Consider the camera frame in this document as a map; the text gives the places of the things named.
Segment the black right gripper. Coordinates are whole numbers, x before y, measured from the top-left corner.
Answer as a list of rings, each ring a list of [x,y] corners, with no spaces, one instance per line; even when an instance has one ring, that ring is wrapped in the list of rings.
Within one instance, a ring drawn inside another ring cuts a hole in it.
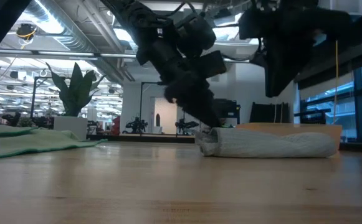
[[[318,0],[251,0],[239,19],[239,38],[261,39],[265,95],[276,97],[303,70],[318,33],[335,40],[351,26],[345,11],[325,9]]]

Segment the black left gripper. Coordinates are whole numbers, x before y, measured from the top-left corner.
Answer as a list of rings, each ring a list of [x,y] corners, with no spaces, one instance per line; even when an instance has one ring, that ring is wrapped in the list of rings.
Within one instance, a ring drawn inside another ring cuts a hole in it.
[[[214,93],[192,58],[203,56],[216,35],[204,13],[193,11],[178,22],[173,14],[157,14],[148,7],[127,9],[127,32],[138,46],[140,65],[152,63],[164,84],[164,97],[209,127],[219,127]]]

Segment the grey microfiber towel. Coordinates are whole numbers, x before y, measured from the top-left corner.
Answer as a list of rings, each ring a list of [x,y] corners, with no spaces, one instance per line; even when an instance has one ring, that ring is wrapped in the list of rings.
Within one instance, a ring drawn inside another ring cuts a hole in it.
[[[327,158],[337,153],[336,142],[323,133],[274,134],[236,128],[213,128],[197,133],[195,143],[206,157]]]

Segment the green microfiber towel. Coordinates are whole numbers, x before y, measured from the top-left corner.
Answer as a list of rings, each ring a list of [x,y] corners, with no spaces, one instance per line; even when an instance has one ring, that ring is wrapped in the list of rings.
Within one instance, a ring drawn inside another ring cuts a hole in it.
[[[103,139],[99,141],[80,140],[71,131],[0,125],[0,158],[27,153],[93,147],[102,142],[104,142]]]

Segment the orange basket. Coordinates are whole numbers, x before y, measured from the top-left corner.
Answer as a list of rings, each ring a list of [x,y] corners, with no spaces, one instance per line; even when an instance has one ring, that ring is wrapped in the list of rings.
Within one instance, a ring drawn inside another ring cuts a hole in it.
[[[336,145],[336,150],[340,148],[340,139],[342,133],[341,125],[327,124],[292,124],[292,123],[246,123],[238,124],[237,129],[248,129],[263,133],[286,136],[298,133],[323,133],[331,136]]]

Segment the dark cabinet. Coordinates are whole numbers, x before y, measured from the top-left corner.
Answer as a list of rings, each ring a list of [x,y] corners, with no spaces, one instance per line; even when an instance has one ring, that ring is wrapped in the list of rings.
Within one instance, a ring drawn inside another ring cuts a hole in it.
[[[235,100],[214,99],[214,110],[219,118],[235,118],[240,124],[240,108]]]

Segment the green plant in white pot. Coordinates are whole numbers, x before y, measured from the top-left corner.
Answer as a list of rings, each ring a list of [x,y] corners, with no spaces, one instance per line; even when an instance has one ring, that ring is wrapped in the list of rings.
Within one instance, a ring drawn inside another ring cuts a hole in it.
[[[46,65],[64,106],[64,115],[54,118],[54,130],[70,131],[77,139],[86,140],[88,119],[79,117],[79,114],[91,102],[105,75],[97,80],[94,70],[83,74],[78,63],[74,63],[70,83],[67,84],[64,77],[56,74],[48,63]]]

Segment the long ceiling light bar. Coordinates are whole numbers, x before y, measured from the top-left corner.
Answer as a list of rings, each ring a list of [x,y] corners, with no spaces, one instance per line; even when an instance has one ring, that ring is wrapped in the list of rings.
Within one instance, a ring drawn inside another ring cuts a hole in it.
[[[20,57],[20,58],[64,58],[69,60],[97,60],[98,58],[126,58],[138,59],[136,54],[126,53],[93,53],[93,52],[61,52],[46,50],[17,50],[0,49],[0,57]],[[233,60],[224,58],[218,51],[212,52],[192,60],[208,61],[209,59],[219,59],[227,63],[249,63],[249,60]]]

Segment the black ceiling device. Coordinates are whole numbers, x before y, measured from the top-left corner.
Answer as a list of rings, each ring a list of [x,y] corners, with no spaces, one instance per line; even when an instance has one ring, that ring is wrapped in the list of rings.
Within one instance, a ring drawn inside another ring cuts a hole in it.
[[[37,27],[32,24],[21,24],[16,30],[16,35],[22,40],[32,40],[36,31]]]

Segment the black wall panels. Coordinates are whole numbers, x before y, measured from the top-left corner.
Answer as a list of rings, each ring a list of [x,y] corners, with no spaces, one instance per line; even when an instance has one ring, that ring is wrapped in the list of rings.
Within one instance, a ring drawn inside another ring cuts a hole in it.
[[[290,123],[288,103],[258,104],[253,102],[250,123]]]

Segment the black aluminium table frame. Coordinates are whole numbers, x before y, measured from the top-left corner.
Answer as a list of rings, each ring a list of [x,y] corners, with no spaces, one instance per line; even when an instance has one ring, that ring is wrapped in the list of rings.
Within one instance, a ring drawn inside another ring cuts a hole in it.
[[[91,141],[99,141],[106,139],[107,141],[125,141],[125,142],[156,142],[156,143],[181,143],[194,144],[193,136],[171,136],[171,135],[97,135],[88,134],[87,139]],[[340,144],[341,151],[362,152],[362,143],[348,142]]]

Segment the silver round air duct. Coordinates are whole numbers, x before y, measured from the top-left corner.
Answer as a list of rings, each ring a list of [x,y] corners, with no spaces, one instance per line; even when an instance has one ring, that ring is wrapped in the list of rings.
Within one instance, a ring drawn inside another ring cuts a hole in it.
[[[80,27],[59,6],[56,0],[31,0],[24,12],[39,28],[55,36],[55,40],[72,52],[97,53],[98,48],[82,32]],[[98,58],[90,62],[99,72],[108,76],[108,80],[123,83],[132,81],[132,77],[121,68],[121,60]]]

